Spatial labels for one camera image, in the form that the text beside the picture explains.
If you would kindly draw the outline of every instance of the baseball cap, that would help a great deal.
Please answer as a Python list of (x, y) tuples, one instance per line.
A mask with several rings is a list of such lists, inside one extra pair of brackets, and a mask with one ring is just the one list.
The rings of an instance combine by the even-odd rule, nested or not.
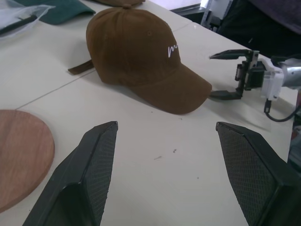
[(93, 1), (109, 6), (123, 6), (125, 4), (136, 5), (145, 2), (145, 0), (93, 0)]
[(24, 6), (49, 5), (55, 6), (40, 18), (47, 24), (61, 24), (79, 14), (94, 14), (95, 11), (80, 2), (79, 0), (15, 0)]
[(69, 69), (73, 74), (95, 67), (104, 83), (123, 85), (153, 106), (185, 114), (208, 98), (211, 84), (181, 63), (168, 24), (130, 5), (96, 14), (87, 26), (92, 61)]

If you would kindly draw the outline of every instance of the white embroidered text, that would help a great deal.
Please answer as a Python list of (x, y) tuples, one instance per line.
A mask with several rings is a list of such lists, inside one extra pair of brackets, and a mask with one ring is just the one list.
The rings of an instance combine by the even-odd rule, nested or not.
[(178, 45), (174, 45), (174, 46), (168, 47), (168, 58), (170, 58), (171, 53), (174, 52), (174, 50), (176, 48), (178, 48)]

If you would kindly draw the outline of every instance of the wooden board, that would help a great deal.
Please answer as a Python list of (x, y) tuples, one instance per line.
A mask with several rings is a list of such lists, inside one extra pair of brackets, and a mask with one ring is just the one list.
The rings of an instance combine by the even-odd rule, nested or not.
[(43, 121), (26, 112), (0, 110), (0, 213), (40, 184), (54, 153), (52, 134)]

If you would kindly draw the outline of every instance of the black cable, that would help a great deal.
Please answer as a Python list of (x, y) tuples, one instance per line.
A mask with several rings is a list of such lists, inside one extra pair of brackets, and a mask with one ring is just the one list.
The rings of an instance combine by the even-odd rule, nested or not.
[(284, 122), (284, 121), (287, 121), (287, 120), (290, 120), (292, 117), (294, 117), (294, 115), (301, 109), (301, 105), (299, 105), (294, 111), (293, 113), (291, 113), (289, 116), (287, 116), (285, 119), (275, 119), (273, 118), (272, 116), (270, 116), (269, 114), (269, 111), (271, 109), (271, 105), (272, 105), (272, 101), (270, 100), (267, 100), (265, 102), (265, 105), (264, 105), (264, 112), (265, 112), (265, 115), (271, 119), (272, 121), (276, 121), (276, 122)]

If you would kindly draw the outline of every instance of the table surface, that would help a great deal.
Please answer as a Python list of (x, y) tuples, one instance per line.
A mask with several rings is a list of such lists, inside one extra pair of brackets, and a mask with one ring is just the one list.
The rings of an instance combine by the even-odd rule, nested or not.
[[(93, 9), (96, 6), (91, 2), (87, 5)], [(242, 46), (198, 24), (186, 23), (186, 19), (148, 1), (140, 7), (149, 7), (170, 24), (182, 62), (212, 83), (213, 89), (233, 90), (237, 86), (234, 76), (241, 60), (208, 58)], [(31, 68), (33, 71), (25, 71), (23, 78), (12, 73), (12, 68), (6, 68), (8, 74), (16, 76), (15, 79), (6, 77), (14, 92), (9, 88), (0, 89), (0, 98), (2, 93), (8, 98), (0, 99), (0, 106), (16, 107), (42, 119), (53, 133), (55, 158), (45, 180), (27, 198), (0, 214), (0, 226), (22, 225), (58, 164), (78, 145), (86, 131), (108, 121), (118, 121), (119, 130), (102, 226), (246, 226), (229, 183), (215, 124), (225, 121), (261, 133), (286, 161), (292, 121), (276, 123), (267, 119), (263, 114), (264, 100), (256, 90), (246, 92), (242, 100), (209, 99), (194, 112), (179, 116), (152, 107), (124, 87), (102, 83), (95, 70), (71, 77), (66, 69), (88, 57), (86, 53), (68, 61), (71, 49), (86, 50), (84, 26), (87, 22), (88, 19), (83, 18), (58, 27), (40, 24), (34, 28), (32, 36), (42, 35), (40, 32), (47, 27), (60, 30), (60, 34), (52, 33), (55, 41), (51, 44), (34, 43), (26, 36), (16, 41), (23, 50), (18, 43), (24, 42), (23, 39), (32, 41), (32, 46), (41, 45), (44, 49), (39, 51), (43, 55), (36, 59), (43, 64)], [(15, 47), (7, 45), (4, 49), (11, 56), (17, 56)], [(23, 68), (15, 67), (15, 70), (27, 68), (25, 63), (21, 66)], [(31, 78), (31, 82), (16, 84), (17, 78), (25, 82), (26, 77)], [(297, 92), (283, 89), (280, 96), (271, 111), (279, 118), (291, 112)]]

